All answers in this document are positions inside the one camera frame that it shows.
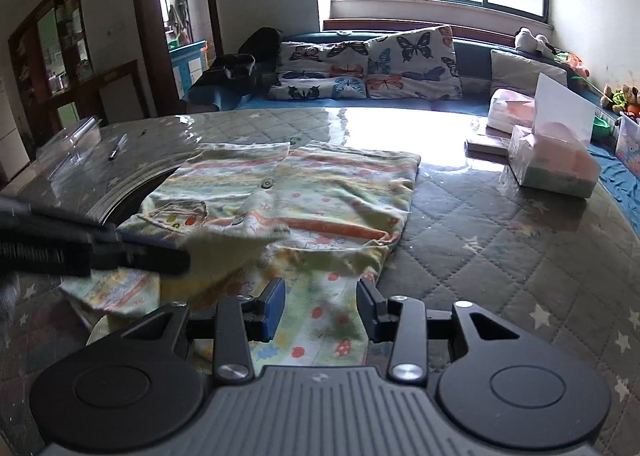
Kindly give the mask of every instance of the green bowl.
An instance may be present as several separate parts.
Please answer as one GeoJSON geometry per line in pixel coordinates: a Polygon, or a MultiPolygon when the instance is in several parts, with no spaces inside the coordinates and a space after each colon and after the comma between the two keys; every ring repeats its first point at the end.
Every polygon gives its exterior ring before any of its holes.
{"type": "Polygon", "coordinates": [[[593,117],[593,131],[591,131],[592,138],[606,138],[611,134],[611,127],[606,120],[602,118],[598,118],[597,116],[593,117]]]}

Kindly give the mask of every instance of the butterfly pillow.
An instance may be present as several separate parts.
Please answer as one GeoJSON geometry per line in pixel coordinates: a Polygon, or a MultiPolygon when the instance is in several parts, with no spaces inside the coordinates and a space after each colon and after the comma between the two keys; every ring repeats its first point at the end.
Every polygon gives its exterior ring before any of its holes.
{"type": "Polygon", "coordinates": [[[450,26],[396,33],[368,44],[371,98],[462,98],[450,26]]]}
{"type": "Polygon", "coordinates": [[[271,86],[268,97],[272,100],[307,102],[322,98],[366,98],[367,88],[363,78],[337,76],[335,78],[284,78],[279,76],[271,86]]]}
{"type": "Polygon", "coordinates": [[[277,72],[313,71],[327,76],[363,78],[368,57],[369,47],[365,41],[335,44],[282,42],[277,72]]]}

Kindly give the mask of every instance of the tissue box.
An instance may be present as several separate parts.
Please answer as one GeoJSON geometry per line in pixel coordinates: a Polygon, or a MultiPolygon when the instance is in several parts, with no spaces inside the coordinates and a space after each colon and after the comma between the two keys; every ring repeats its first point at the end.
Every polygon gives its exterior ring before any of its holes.
{"type": "Polygon", "coordinates": [[[509,143],[509,165],[518,183],[579,198],[589,198],[600,166],[580,143],[533,134],[516,125],[509,143]]]}

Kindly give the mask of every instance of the door frame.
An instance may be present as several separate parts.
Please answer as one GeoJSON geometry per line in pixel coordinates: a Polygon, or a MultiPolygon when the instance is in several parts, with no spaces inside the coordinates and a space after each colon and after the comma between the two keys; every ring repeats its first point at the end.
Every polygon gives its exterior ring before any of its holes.
{"type": "MultiPolygon", "coordinates": [[[[222,55],[222,36],[216,0],[207,0],[216,55],[222,55]]],[[[180,97],[175,86],[174,69],[164,35],[160,0],[133,0],[138,35],[145,59],[146,76],[158,116],[180,111],[180,97]]]]}

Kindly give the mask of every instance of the blue cabinet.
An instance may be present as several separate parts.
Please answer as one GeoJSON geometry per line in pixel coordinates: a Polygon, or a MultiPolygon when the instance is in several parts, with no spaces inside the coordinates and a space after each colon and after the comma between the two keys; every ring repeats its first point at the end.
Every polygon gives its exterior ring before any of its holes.
{"type": "Polygon", "coordinates": [[[180,98],[184,97],[193,83],[207,69],[206,48],[207,41],[200,41],[169,51],[171,67],[174,68],[175,85],[180,98]]]}

